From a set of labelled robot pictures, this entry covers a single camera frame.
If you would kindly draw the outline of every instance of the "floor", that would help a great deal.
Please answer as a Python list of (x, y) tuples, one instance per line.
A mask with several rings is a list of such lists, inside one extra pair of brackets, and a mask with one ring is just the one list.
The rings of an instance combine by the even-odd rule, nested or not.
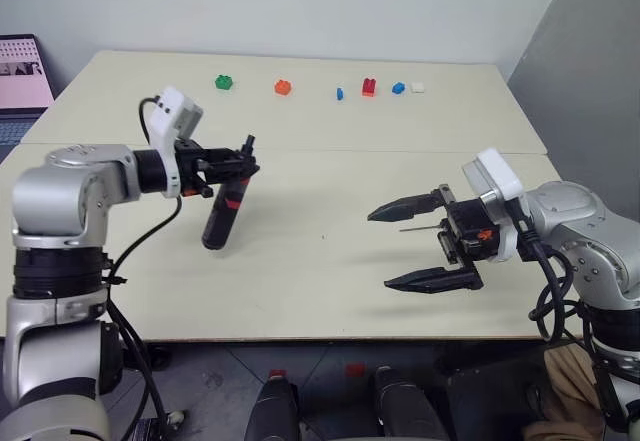
[[(487, 343), (464, 342), (173, 344), (171, 364), (154, 377), (166, 410), (188, 412), (179, 440), (242, 439), (258, 392), (274, 370), (285, 371), (298, 387), (304, 441), (377, 435), (369, 376), (376, 367), (391, 365), (425, 390), (452, 439), (511, 441), (534, 420), (524, 387), (546, 382), (537, 346), (515, 341), (488, 343), (488, 350)], [(478, 353), (519, 356), (464, 366), (472, 358), (469, 349), (476, 360)], [(103, 397), (114, 440), (126, 429), (142, 390), (140, 375), (125, 371), (116, 390)], [(7, 412), (3, 400), (0, 415)], [(150, 403), (147, 416), (153, 416)]]

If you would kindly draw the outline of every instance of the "metal pin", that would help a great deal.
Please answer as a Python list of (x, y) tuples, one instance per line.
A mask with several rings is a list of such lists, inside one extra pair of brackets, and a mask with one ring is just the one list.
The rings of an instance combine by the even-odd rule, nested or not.
[(423, 229), (440, 229), (440, 225), (436, 224), (434, 226), (420, 226), (419, 228), (404, 228), (399, 231), (401, 233), (408, 233), (409, 231), (422, 231)]

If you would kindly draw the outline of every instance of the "white wall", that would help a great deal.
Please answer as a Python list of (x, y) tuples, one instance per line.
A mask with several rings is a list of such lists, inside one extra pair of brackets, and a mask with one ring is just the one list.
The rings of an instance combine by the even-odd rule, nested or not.
[(551, 0), (0, 0), (68, 83), (104, 48), (495, 63), (508, 78)]

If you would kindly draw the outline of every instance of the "white tabletop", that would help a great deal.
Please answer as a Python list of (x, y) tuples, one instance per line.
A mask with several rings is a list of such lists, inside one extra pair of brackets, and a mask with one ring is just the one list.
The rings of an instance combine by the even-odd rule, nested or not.
[[(232, 76), (230, 91), (215, 88), (218, 74)], [(373, 98), (361, 95), (365, 77), (377, 79)], [(274, 93), (280, 78), (293, 83), (288, 96)], [(391, 93), (398, 81), (401, 95)], [(204, 108), (203, 145), (239, 147), (252, 133), (269, 149), (546, 153), (492, 65), (118, 51), (97, 54), (23, 142), (141, 143), (138, 102), (166, 85)]]
[[(13, 279), (11, 187), (54, 148), (18, 146), (0, 168), (0, 298), (9, 295)], [(426, 295), (383, 286), (412, 270), (445, 265), (435, 231), (398, 232), (434, 224), (443, 212), (404, 223), (367, 222), (366, 215), (443, 182), (459, 200), (470, 197), (460, 167), (473, 155), (264, 149), (256, 155), (262, 170), (223, 250), (200, 244), (212, 201), (187, 198), (178, 219), (122, 266), (129, 282), (113, 288), (114, 299), (144, 338), (537, 336), (527, 313), (544, 278), (534, 264), (479, 263), (485, 281), (479, 291)], [(558, 179), (544, 155), (506, 159), (527, 189)], [(117, 257), (173, 208), (160, 194), (115, 206), (106, 251)]]

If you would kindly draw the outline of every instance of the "blue toy block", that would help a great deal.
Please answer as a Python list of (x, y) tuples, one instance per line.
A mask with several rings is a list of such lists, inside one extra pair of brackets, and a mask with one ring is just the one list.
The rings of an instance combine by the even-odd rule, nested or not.
[(396, 83), (391, 88), (393, 94), (401, 94), (404, 91), (404, 83)]

